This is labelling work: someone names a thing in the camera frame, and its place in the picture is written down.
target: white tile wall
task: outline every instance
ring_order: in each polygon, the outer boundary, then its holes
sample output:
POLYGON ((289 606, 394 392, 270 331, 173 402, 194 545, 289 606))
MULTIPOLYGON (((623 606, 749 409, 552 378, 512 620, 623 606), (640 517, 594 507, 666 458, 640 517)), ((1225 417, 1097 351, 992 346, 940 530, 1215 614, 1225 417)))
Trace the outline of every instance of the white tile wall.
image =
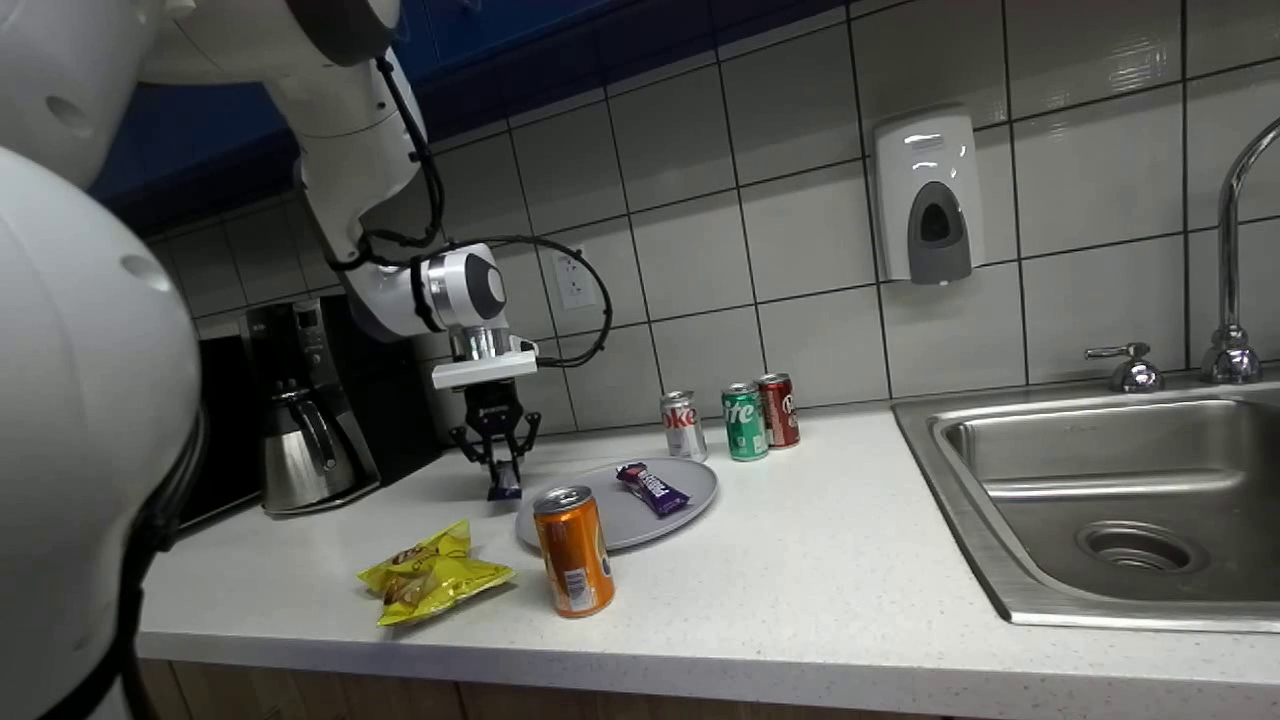
MULTIPOLYGON (((580 434, 654 424, 677 384, 718 414, 718 387, 760 368, 789 368, 810 409, 1100 382, 1113 363, 1083 348, 1125 339, 1198 363, 1221 176, 1280 115, 1280 23, 1275 0, 1184 5, 1188 27, 1180 0, 861 0, 443 142, 455 237, 548 233, 615 299, 603 358, 522 382, 526 404, 580 434), (946 106, 980 126, 992 263, 951 290, 876 286, 867 131, 946 106)), ((157 253, 210 331, 236 327, 258 299, 338 286, 304 216, 286 198, 157 253)), ((1244 323, 1280 360, 1280 155, 1244 181, 1244 216, 1244 323)), ((424 192, 378 219, 419 228, 424 192)), ((499 256, 512 327, 588 348, 584 275, 499 256)))

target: soap dispenser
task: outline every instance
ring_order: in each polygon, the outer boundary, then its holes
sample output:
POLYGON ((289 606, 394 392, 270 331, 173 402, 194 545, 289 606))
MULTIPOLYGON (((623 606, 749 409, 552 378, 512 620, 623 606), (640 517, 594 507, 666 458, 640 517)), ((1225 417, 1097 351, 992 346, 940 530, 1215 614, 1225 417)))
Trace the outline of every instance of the soap dispenser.
POLYGON ((884 275, 951 286, 985 263, 985 206, 967 114, 936 114, 876 131, 884 275))

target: sink basin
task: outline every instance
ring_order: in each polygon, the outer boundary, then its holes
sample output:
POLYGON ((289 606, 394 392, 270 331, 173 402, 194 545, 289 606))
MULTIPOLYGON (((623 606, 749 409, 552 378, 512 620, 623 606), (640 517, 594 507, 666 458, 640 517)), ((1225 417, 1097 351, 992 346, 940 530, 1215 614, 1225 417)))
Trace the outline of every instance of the sink basin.
POLYGON ((896 421, 1012 624, 1280 634, 1280 384, 896 421))

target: white countertop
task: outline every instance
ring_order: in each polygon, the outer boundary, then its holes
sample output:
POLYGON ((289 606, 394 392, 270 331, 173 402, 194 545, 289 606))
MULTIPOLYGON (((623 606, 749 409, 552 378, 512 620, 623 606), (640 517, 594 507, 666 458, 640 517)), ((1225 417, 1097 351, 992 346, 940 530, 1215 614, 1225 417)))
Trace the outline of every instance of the white countertop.
MULTIPOLYGON (((252 507, 185 541, 151 567, 140 651, 951 717, 1280 717, 1280 635, 1012 627, 892 414, 802 421, 804 445, 760 466, 732 466, 708 430, 718 507, 615 557, 615 599, 588 620, 552 614, 542 557, 486 503, 486 469, 443 458, 328 517, 252 507), (517 590, 385 634, 356 573, 463 517, 517 590)), ((528 495, 660 447, 660 430, 548 439, 528 458, 528 495)))

